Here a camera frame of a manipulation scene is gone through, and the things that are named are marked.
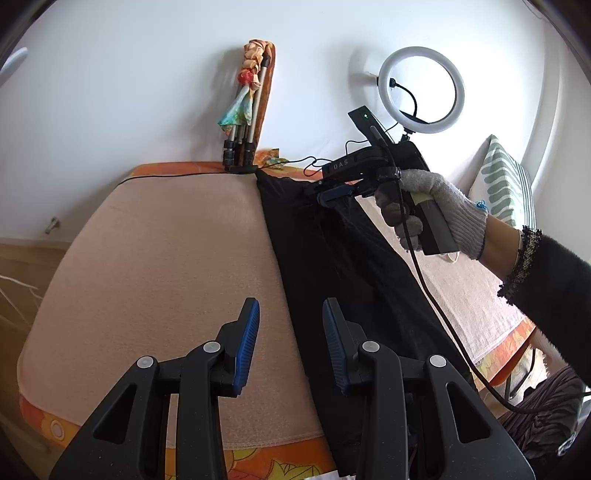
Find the grey knit gloved right hand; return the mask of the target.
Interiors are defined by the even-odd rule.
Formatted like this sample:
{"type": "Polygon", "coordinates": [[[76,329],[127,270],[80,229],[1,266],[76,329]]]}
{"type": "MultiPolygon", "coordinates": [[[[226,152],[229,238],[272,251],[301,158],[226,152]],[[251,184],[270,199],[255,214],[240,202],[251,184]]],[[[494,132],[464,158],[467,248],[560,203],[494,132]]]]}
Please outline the grey knit gloved right hand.
{"type": "MultiPolygon", "coordinates": [[[[488,213],[484,209],[479,208],[455,185],[437,173],[403,170],[400,186],[401,190],[409,193],[430,195],[439,206],[459,250],[472,260],[481,257],[484,252],[488,218],[488,213]]],[[[376,191],[375,200],[384,222],[394,229],[401,246],[409,250],[403,225],[403,218],[406,218],[413,248],[423,250],[419,235],[424,230],[424,224],[416,215],[408,215],[408,208],[405,208],[405,214],[402,214],[397,184],[383,184],[376,191]]]]}

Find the right forearm black sleeve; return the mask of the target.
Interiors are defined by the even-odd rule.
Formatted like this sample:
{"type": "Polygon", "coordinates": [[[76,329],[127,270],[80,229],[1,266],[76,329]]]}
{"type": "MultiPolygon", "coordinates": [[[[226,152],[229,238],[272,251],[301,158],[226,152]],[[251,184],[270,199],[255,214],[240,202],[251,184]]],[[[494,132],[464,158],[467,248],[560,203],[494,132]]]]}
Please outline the right forearm black sleeve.
{"type": "Polygon", "coordinates": [[[539,230],[487,219],[480,262],[585,384],[590,383],[590,265],[539,230]]]}

